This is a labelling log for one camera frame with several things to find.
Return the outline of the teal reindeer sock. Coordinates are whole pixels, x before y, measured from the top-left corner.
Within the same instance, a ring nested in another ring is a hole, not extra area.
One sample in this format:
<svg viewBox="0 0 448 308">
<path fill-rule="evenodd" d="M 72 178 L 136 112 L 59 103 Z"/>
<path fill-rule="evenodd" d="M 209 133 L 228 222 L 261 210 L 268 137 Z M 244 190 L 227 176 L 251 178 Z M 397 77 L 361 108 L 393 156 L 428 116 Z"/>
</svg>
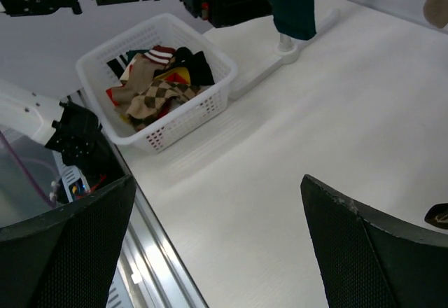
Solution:
<svg viewBox="0 0 448 308">
<path fill-rule="evenodd" d="M 314 0 L 268 0 L 279 33 L 308 41 L 316 35 Z"/>
</svg>

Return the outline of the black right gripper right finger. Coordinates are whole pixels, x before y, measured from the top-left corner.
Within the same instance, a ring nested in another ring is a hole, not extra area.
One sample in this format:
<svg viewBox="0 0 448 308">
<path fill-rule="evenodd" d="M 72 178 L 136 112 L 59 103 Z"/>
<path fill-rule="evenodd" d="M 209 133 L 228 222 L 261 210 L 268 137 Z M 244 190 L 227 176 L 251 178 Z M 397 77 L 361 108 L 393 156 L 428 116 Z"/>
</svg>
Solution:
<svg viewBox="0 0 448 308">
<path fill-rule="evenodd" d="M 446 307 L 447 236 L 352 199 L 313 176 L 300 184 L 329 307 Z"/>
</svg>

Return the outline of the beige brown argyle sock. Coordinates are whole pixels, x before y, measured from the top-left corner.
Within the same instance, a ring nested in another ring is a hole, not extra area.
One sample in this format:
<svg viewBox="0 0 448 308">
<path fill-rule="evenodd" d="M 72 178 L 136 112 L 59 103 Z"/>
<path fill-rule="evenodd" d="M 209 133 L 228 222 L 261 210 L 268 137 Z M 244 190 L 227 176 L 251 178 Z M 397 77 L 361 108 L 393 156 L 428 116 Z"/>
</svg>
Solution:
<svg viewBox="0 0 448 308">
<path fill-rule="evenodd" d="M 154 123 L 166 103 L 171 100 L 184 104 L 205 91 L 204 87 L 173 82 L 154 80 L 148 89 L 136 94 L 125 110 L 125 116 L 133 128 L 139 132 Z"/>
</svg>

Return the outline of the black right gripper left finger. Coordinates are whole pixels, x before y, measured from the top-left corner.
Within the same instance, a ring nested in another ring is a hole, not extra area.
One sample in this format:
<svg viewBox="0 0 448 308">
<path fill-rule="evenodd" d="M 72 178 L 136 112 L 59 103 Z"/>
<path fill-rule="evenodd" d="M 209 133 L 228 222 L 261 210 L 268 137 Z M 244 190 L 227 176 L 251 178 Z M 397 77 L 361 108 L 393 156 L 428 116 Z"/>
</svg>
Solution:
<svg viewBox="0 0 448 308">
<path fill-rule="evenodd" d="M 2 227 L 1 306 L 105 307 L 136 189 L 126 175 Z"/>
</svg>

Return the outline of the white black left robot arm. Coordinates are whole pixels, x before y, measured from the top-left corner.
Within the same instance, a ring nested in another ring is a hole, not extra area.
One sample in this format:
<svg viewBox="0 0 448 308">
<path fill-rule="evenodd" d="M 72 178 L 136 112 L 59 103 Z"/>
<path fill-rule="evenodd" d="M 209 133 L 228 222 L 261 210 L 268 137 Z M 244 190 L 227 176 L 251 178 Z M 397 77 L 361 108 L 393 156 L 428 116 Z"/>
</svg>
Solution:
<svg viewBox="0 0 448 308">
<path fill-rule="evenodd" d="M 95 0 L 98 5 L 140 0 Z M 188 12 L 217 28 L 269 15 L 268 0 L 181 0 Z M 11 17 L 75 14 L 78 0 L 1 0 Z M 79 200 L 1 229 L 2 307 L 105 307 L 127 230 L 135 180 L 123 174 L 98 117 L 73 102 L 1 83 L 1 123 L 62 154 L 82 172 L 111 172 Z"/>
</svg>

